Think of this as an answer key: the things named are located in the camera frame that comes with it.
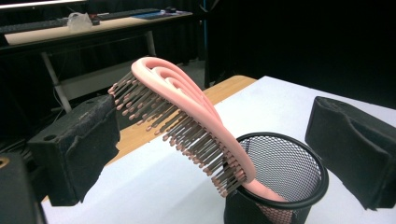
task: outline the hairbrush bristle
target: hairbrush bristle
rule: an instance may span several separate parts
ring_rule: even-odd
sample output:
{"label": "hairbrush bristle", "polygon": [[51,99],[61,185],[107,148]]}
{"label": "hairbrush bristle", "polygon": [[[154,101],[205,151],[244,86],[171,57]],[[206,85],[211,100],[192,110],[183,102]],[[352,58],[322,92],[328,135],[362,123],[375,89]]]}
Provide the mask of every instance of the hairbrush bristle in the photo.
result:
{"label": "hairbrush bristle", "polygon": [[117,109],[123,110],[122,115],[139,119],[138,125],[148,123],[147,131],[156,129],[154,134],[163,134],[163,141],[168,141],[212,176],[221,196],[225,197],[242,183],[251,181],[255,175],[254,167],[247,161],[245,151],[230,150],[227,147],[230,143],[222,142],[216,130],[209,130],[208,123],[204,125],[199,121],[202,118],[194,114],[195,110],[202,110],[206,119],[212,119],[211,123],[220,126],[219,132],[224,132],[213,105],[187,75],[175,65],[157,58],[144,58],[136,63],[131,73],[108,90],[115,97]]}

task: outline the white table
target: white table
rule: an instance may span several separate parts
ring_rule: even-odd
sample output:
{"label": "white table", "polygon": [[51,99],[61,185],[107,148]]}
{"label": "white table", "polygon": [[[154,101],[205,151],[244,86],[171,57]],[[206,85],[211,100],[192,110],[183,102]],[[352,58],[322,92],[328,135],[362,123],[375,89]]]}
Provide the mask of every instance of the white table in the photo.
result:
{"label": "white table", "polygon": [[[396,127],[396,110],[370,105],[323,91],[263,77],[220,102],[216,109],[236,137],[245,133],[282,133],[304,142],[314,98],[344,101]],[[396,208],[364,210],[329,173],[330,186],[306,223],[395,223]],[[161,138],[143,145],[105,167],[84,203],[51,207],[52,223],[223,223],[225,200],[209,178]]]}

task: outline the pink hairbrush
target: pink hairbrush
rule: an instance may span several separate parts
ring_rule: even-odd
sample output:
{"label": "pink hairbrush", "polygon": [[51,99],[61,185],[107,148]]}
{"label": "pink hairbrush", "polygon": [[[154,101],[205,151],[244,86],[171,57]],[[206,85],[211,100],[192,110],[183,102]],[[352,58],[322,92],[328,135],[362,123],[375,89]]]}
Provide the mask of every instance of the pink hairbrush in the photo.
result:
{"label": "pink hairbrush", "polygon": [[147,131],[161,124],[155,134],[164,133],[163,141],[212,176],[222,197],[255,178],[248,154],[222,125],[205,94],[176,65],[141,58],[108,92],[115,97],[117,109],[123,109],[123,116],[141,118],[137,124],[149,122]]}
{"label": "pink hairbrush", "polygon": [[[274,192],[272,189],[267,188],[257,179],[254,179],[250,183],[244,183],[244,188],[250,192],[256,194],[258,197],[272,200],[275,202],[286,203],[287,200]],[[268,217],[273,224],[289,224],[291,223],[291,217],[293,215],[292,210],[275,209],[267,206],[262,206],[260,203],[256,203],[260,210]]]}

